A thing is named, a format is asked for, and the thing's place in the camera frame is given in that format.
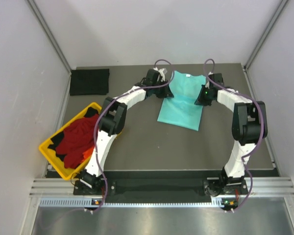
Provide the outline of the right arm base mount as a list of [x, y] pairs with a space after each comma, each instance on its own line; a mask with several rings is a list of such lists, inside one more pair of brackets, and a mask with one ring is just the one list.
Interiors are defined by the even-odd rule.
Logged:
[[219, 195], [247, 195], [248, 189], [244, 178], [223, 180], [221, 178], [206, 179], [203, 181], [205, 194], [213, 197]]

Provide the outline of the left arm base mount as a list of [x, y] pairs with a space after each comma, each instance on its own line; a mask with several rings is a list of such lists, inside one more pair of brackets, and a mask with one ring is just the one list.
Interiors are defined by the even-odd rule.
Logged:
[[70, 183], [73, 185], [73, 195], [75, 196], [104, 196], [106, 193], [106, 178], [103, 175], [95, 177], [88, 185], [83, 181], [83, 174], [73, 173], [70, 177]]

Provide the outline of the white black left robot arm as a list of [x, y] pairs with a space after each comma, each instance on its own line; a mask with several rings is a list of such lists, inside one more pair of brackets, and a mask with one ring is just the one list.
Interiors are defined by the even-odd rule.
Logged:
[[124, 128], [127, 111], [152, 95], [158, 98], [173, 97], [169, 88], [170, 81], [165, 79], [166, 73], [165, 68], [149, 69], [146, 76], [127, 92], [118, 97], [105, 99], [95, 125], [95, 148], [83, 171], [85, 175], [91, 176], [84, 183], [84, 188], [90, 194], [96, 194], [101, 190], [101, 182], [96, 178], [102, 175], [112, 143]]

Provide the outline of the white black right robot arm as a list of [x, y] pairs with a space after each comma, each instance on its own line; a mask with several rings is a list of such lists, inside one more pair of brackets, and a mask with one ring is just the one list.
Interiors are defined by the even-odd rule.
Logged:
[[266, 106], [262, 101], [253, 101], [236, 90], [225, 88], [220, 73], [209, 73], [208, 82], [201, 86], [195, 105], [210, 106], [213, 101], [224, 105], [233, 113], [232, 137], [234, 139], [230, 158], [224, 166], [225, 178], [219, 188], [229, 194], [237, 187], [236, 179], [245, 175], [245, 166], [259, 140], [268, 134]]

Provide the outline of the teal t shirt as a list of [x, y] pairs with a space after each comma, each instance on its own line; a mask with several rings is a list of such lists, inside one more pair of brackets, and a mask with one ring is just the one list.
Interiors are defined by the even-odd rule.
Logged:
[[203, 107], [196, 105], [195, 101], [205, 83], [203, 75], [175, 71], [169, 84], [174, 97], [163, 100], [157, 121], [198, 131]]

